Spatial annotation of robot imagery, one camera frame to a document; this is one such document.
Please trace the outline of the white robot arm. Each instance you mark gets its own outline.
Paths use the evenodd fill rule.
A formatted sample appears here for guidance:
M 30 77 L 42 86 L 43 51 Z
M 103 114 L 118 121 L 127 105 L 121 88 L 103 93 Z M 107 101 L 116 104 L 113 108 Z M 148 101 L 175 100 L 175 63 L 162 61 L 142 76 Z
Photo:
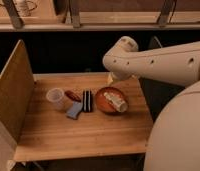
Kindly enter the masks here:
M 200 41 L 139 51 L 123 36 L 103 65 L 112 82 L 139 76 L 184 88 L 154 122 L 143 171 L 200 171 Z

